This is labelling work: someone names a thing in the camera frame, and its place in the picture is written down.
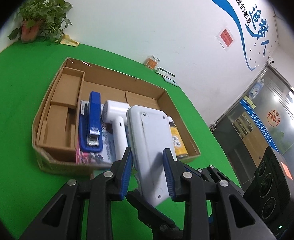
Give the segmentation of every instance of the blue wave logo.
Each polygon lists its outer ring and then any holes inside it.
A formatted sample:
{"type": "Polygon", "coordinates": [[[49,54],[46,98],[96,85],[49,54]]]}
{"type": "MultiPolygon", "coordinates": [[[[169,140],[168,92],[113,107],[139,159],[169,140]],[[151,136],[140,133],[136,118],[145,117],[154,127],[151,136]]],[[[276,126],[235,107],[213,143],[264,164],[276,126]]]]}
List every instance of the blue wave logo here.
{"type": "Polygon", "coordinates": [[[246,64],[247,64],[247,67],[250,69],[250,70],[254,70],[256,67],[254,68],[251,68],[248,64],[248,61],[247,61],[247,56],[246,56],[246,49],[245,49],[245,41],[244,41],[244,35],[243,35],[243,31],[241,29],[241,25],[240,25],[240,22],[239,22],[239,19],[237,17],[237,14],[236,12],[234,11],[233,7],[230,5],[230,3],[227,1],[227,0],[212,0],[216,5],[218,5],[221,9],[223,9],[225,12],[227,12],[231,17],[232,19],[235,21],[237,27],[238,27],[238,30],[239,30],[239,33],[240,33],[240,38],[241,38],[241,43],[243,45],[243,51],[244,51],[244,56],[245,56],[245,60],[246,60],[246,64]]]}

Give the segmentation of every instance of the security camera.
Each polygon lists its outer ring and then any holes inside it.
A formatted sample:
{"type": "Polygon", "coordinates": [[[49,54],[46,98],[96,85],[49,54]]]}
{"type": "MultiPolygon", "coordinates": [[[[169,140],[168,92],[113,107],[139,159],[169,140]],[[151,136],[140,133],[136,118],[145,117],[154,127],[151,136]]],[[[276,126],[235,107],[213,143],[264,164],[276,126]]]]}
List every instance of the security camera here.
{"type": "Polygon", "coordinates": [[[268,60],[267,60],[268,64],[272,64],[274,63],[274,59],[271,56],[268,56],[268,60]]]}

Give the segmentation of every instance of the flower pot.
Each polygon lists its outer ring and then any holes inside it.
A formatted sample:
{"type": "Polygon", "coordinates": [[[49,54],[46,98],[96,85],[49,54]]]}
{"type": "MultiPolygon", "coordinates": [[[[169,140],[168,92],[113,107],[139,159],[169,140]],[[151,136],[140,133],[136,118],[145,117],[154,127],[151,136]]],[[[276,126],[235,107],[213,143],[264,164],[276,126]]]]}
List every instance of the flower pot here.
{"type": "Polygon", "coordinates": [[[22,43],[29,43],[33,42],[37,38],[37,34],[39,32],[39,28],[42,24],[41,21],[36,21],[35,25],[31,28],[27,28],[27,22],[23,21],[23,28],[22,28],[22,43]]]}

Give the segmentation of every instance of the white hair dryer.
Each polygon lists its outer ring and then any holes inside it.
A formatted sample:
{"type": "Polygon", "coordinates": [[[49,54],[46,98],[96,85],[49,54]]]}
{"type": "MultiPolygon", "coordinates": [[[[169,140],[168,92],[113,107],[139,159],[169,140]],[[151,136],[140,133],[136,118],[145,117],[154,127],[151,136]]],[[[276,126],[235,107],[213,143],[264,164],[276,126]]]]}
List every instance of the white hair dryer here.
{"type": "Polygon", "coordinates": [[[125,125],[127,125],[127,109],[129,104],[107,100],[103,106],[103,122],[112,124],[116,159],[121,160],[128,147],[125,125]]]}

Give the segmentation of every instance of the small cardboard box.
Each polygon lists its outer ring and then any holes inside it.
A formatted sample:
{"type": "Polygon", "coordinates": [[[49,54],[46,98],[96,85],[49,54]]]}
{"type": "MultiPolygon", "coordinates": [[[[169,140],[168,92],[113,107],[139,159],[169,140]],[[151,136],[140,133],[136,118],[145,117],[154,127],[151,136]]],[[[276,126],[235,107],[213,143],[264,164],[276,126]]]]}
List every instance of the small cardboard box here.
{"type": "Polygon", "coordinates": [[[167,91],[138,78],[67,58],[52,80],[32,124],[32,145],[42,171],[63,175],[90,175],[107,164],[76,164],[79,105],[91,91],[101,102],[114,100],[164,111],[171,116],[185,144],[189,162],[200,155],[167,91]]]}

